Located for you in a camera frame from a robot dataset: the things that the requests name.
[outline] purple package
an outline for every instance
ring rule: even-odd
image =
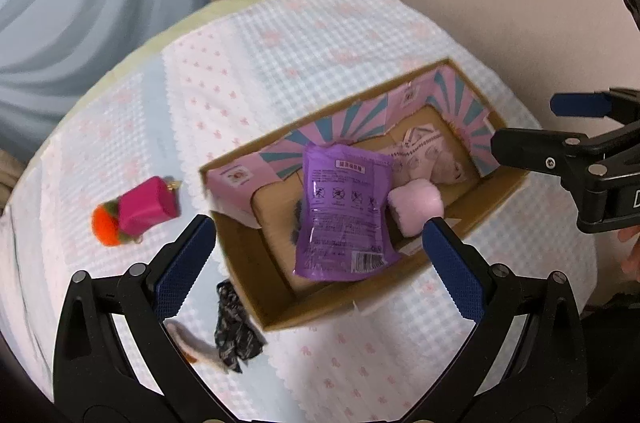
[[[346,145],[305,147],[305,200],[293,273],[352,281],[400,259],[385,221],[391,156]]]

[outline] pink plastic packaging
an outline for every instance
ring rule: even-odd
[[[346,145],[305,147],[305,200],[294,273],[353,281],[400,259],[385,221],[391,156]]]
[[[152,226],[178,216],[175,194],[159,176],[122,195],[119,204],[119,228],[130,237],[139,237]]]

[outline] orange fuzzy ball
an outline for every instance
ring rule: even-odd
[[[103,205],[98,205],[91,215],[91,229],[104,246],[118,246],[118,220],[112,217]]]

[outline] light blue fabric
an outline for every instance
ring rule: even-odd
[[[127,54],[209,0],[0,0],[0,148],[28,161]]]

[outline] magenta pouch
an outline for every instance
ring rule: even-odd
[[[400,259],[385,221],[393,162],[391,156],[346,145],[305,146],[296,275],[361,280]]]

